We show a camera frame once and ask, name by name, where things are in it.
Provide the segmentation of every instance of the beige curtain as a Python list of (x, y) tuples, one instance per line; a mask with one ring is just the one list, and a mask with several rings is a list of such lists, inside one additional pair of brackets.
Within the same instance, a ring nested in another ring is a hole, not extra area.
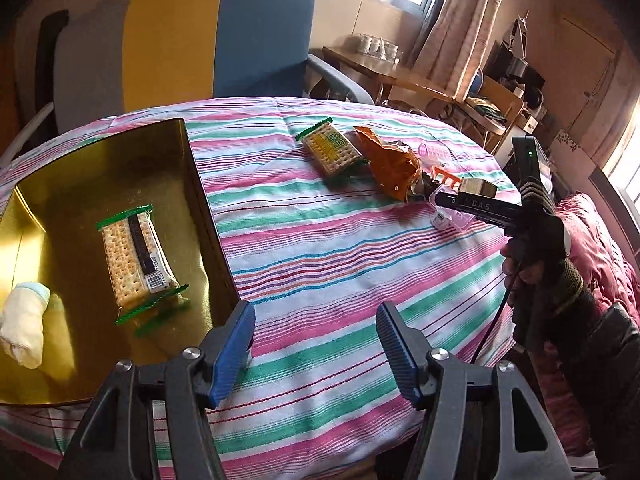
[(500, 0), (447, 0), (414, 71), (463, 101), (480, 67)]
[(628, 124), (640, 97), (640, 64), (627, 45), (617, 52), (614, 63), (607, 93), (580, 140), (580, 147), (605, 173), (616, 165), (631, 138)]

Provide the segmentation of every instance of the striped tablecloth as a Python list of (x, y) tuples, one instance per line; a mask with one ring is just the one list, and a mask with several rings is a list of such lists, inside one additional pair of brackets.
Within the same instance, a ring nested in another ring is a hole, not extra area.
[[(0, 173), (0, 210), (31, 171), (79, 146), (182, 117), (242, 298), (256, 309), (254, 359), (236, 391), (209, 414), (229, 478), (324, 478), (409, 437), (420, 423), (396, 389), (374, 315), (392, 300), (431, 344), (471, 358), (503, 294), (505, 238), (478, 221), (440, 232), (431, 207), (394, 202), (371, 177), (328, 186), (294, 136), (331, 116), (366, 124), (414, 148), (436, 143), (450, 171), (519, 195), (495, 159), (438, 121), (387, 108), (293, 98), (227, 98), (140, 110), (68, 132)], [(505, 316), (483, 354), (512, 344)], [(82, 416), (0, 408), (0, 435), (57, 465)], [(155, 407), (162, 476), (173, 478), (164, 406)]]

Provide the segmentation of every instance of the pink blanket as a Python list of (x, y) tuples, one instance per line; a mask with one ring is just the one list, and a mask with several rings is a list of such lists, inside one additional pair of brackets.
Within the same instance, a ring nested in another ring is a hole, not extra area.
[[(591, 199), (578, 194), (556, 206), (556, 213), (571, 233), (571, 261), (592, 291), (601, 312), (619, 301), (640, 326), (637, 305), (640, 286), (633, 267), (612, 240)], [(532, 358), (549, 419), (569, 456), (593, 449), (584, 412), (559, 370), (553, 345), (546, 355)]]

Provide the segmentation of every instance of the silver bolt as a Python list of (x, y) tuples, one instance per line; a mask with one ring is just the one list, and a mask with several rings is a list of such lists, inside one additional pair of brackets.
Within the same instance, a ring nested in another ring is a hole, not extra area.
[(431, 350), (431, 357), (436, 359), (436, 361), (444, 361), (449, 359), (449, 352), (447, 352), (444, 348), (434, 348)]
[(131, 362), (131, 359), (121, 359), (116, 363), (116, 371), (121, 373), (128, 372), (129, 370), (131, 370), (132, 366), (133, 363)]
[(197, 359), (202, 352), (197, 346), (189, 346), (182, 351), (182, 357), (185, 359)]
[(506, 359), (498, 362), (498, 370), (501, 372), (513, 372), (516, 369), (515, 364), (511, 361), (507, 361)]

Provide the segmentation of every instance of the jacket sleeve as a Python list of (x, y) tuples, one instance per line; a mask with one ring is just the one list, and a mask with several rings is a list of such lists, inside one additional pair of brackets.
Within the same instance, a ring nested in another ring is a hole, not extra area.
[(625, 309), (599, 314), (588, 290), (548, 324), (607, 480), (640, 478), (640, 333)]

